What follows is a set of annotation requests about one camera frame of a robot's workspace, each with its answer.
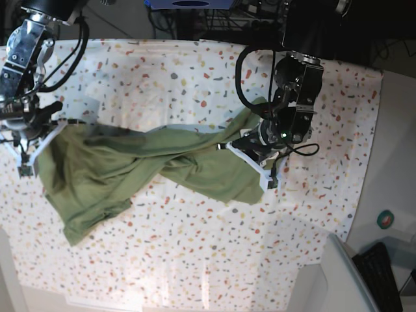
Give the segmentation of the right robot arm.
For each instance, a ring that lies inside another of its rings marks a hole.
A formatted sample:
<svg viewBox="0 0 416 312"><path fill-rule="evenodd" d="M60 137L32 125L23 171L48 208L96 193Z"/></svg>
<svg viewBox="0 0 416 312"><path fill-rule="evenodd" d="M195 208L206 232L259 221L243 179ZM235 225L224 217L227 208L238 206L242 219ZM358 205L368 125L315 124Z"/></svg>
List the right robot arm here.
<svg viewBox="0 0 416 312"><path fill-rule="evenodd" d="M29 16L8 39L1 69L1 121L11 131L14 141L44 136L50 128L51 116L61 110L59 101L40 108L38 94L59 89L80 63L90 35L83 16L86 5L87 1L22 2L21 7ZM46 72L46 62L55 47L55 25L78 25L79 39L69 54L73 59L71 66L58 82L47 86L53 76Z"/></svg>

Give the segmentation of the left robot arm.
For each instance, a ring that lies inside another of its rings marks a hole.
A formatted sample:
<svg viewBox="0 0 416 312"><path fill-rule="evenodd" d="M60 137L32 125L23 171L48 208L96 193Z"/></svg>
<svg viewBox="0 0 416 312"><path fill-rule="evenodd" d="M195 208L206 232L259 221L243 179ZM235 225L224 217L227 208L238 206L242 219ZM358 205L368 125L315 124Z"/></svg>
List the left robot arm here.
<svg viewBox="0 0 416 312"><path fill-rule="evenodd" d="M351 1L280 1L277 17L280 45L248 46L235 68L235 88L241 103L260 117L259 124L230 142L227 149L253 168L268 159L300 154L311 133L314 104L322 88L323 59L335 56L334 40ZM255 52L270 50L272 72L268 99L250 103L242 90L242 65Z"/></svg>

